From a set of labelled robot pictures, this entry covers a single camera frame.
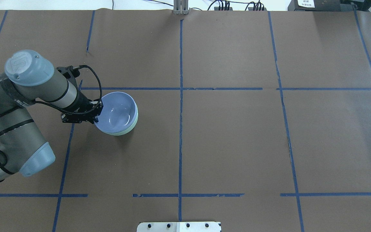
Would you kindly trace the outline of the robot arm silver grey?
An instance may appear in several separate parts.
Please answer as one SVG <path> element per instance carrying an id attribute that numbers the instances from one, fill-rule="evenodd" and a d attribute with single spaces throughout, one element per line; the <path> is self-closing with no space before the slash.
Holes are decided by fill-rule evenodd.
<path id="1" fill-rule="evenodd" d="M 7 59 L 0 74 L 0 183 L 16 173 L 32 176 L 56 160 L 27 108 L 45 105 L 61 112 L 63 123 L 98 122 L 101 98 L 90 100 L 75 78 L 87 65 L 58 67 L 33 50 Z"/>

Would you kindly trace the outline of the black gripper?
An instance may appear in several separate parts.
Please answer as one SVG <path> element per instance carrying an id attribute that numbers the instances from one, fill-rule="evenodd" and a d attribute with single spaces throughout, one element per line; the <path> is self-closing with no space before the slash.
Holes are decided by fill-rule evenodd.
<path id="1" fill-rule="evenodd" d="M 68 113 L 61 114 L 62 123 L 82 123 L 84 121 L 96 124 L 103 109 L 103 103 L 99 99 L 91 101 L 81 92 L 77 93 L 75 101 L 64 108 Z"/>

